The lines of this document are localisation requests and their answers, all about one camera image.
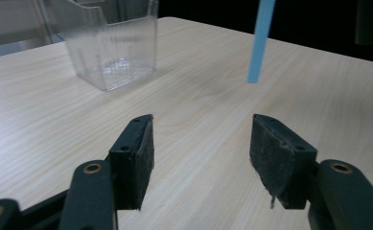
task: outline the light blue stick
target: light blue stick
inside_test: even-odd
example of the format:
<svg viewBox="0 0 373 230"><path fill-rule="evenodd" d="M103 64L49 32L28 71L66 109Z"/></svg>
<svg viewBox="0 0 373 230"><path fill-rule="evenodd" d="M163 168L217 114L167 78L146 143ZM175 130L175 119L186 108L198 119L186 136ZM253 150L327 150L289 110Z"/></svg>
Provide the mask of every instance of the light blue stick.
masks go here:
<svg viewBox="0 0 373 230"><path fill-rule="evenodd" d="M252 46L251 62L248 70L248 83L256 83L260 78L261 66L264 58L265 47L272 21L273 8L276 0L261 0L255 23L254 45Z"/></svg>

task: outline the transparent plastic bin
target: transparent plastic bin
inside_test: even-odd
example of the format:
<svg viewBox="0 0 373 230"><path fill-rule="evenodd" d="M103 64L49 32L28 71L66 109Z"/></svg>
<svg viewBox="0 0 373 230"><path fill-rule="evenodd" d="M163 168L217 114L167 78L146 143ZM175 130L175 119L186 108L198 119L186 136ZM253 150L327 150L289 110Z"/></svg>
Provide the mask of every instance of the transparent plastic bin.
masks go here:
<svg viewBox="0 0 373 230"><path fill-rule="evenodd" d="M155 69L158 0L52 0L79 77L108 91Z"/></svg>

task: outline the table surface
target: table surface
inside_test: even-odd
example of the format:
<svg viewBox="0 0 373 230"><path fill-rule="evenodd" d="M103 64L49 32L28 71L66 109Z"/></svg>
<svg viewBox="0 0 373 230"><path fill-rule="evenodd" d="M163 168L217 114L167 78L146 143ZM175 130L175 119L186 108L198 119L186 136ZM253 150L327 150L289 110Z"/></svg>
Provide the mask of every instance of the table surface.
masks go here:
<svg viewBox="0 0 373 230"><path fill-rule="evenodd" d="M151 113L150 186L141 212L118 212L120 229L309 229L309 204L269 208L249 162L252 115L373 184L373 62L270 39L248 84L252 40L160 18L155 75L110 92L75 76L64 43L0 57L0 198L26 209L67 189L79 164L104 159L132 118Z"/></svg>

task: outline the light wood tabletop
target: light wood tabletop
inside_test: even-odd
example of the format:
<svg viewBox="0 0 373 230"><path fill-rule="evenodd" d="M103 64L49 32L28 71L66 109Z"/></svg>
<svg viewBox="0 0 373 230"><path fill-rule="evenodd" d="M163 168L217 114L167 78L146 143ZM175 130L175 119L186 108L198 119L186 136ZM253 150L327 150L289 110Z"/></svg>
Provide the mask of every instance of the light wood tabletop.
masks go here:
<svg viewBox="0 0 373 230"><path fill-rule="evenodd" d="M157 70L110 92L75 76L64 43L0 57L0 198L26 209L104 159L128 122L152 114L155 167L142 210L120 229L310 229L284 210L249 161L252 115L280 120L317 161L358 167L373 184L373 62L270 39L246 82L253 35L158 19Z"/></svg>

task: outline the wood grain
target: wood grain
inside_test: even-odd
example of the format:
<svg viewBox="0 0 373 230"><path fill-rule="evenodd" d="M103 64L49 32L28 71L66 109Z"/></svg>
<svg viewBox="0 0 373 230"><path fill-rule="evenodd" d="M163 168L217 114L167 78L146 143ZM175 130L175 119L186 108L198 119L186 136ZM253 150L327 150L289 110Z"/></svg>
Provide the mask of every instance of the wood grain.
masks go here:
<svg viewBox="0 0 373 230"><path fill-rule="evenodd" d="M373 184L373 62L270 40L246 83L252 35L158 20L157 71L111 92L75 76L64 44L0 57L0 198L22 209L68 188L134 117L154 116L155 168L141 212L120 229L309 229L269 209L249 163L251 117L274 117Z"/></svg>

